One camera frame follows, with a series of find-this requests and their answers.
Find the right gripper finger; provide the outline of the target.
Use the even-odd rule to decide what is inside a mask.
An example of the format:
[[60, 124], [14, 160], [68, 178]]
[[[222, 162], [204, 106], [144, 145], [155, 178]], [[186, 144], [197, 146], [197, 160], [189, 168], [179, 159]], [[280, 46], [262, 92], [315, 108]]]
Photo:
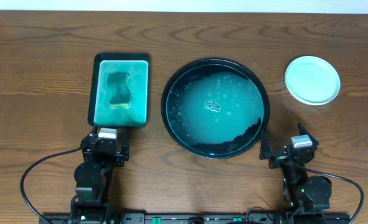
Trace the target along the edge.
[[319, 142], [306, 130], [302, 123], [298, 123], [298, 130], [301, 135], [308, 135], [311, 142], [313, 143], [313, 146], [319, 146]]
[[272, 151], [268, 142], [267, 134], [265, 131], [260, 133], [260, 153], [259, 159], [269, 159], [272, 156]]

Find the mint green plate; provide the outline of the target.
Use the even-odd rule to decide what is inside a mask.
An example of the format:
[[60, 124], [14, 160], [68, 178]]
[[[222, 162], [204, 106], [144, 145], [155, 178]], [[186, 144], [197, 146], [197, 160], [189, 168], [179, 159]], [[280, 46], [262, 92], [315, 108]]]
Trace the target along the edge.
[[296, 100], [313, 106], [331, 102], [341, 89], [336, 69], [315, 56], [302, 56], [290, 62], [285, 71], [285, 85]]

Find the green scouring sponge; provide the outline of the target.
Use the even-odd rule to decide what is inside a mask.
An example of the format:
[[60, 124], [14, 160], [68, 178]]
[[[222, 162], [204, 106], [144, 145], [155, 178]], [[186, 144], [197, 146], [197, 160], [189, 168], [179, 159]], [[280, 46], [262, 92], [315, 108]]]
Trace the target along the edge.
[[111, 91], [111, 108], [129, 108], [131, 106], [131, 92], [128, 89], [129, 74], [115, 72], [108, 76], [107, 85]]

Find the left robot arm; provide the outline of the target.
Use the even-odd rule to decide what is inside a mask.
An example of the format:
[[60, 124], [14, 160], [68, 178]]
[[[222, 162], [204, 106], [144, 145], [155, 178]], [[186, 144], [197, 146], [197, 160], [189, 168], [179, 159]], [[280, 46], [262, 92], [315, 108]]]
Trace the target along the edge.
[[129, 160], [128, 130], [93, 128], [80, 149], [84, 162], [74, 172], [76, 201], [72, 202], [68, 223], [119, 223], [117, 213], [108, 202], [115, 167]]

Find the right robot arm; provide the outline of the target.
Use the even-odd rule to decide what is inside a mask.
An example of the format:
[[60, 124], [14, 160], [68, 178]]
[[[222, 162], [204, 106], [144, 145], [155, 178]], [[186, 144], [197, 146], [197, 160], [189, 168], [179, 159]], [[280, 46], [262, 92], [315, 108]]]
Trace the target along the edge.
[[283, 151], [273, 152], [267, 134], [261, 132], [259, 159], [283, 173], [283, 195], [292, 206], [275, 217], [275, 223], [325, 223], [323, 211], [330, 207], [332, 183], [327, 177], [308, 176], [305, 164], [315, 157], [319, 142], [300, 123], [299, 135]]

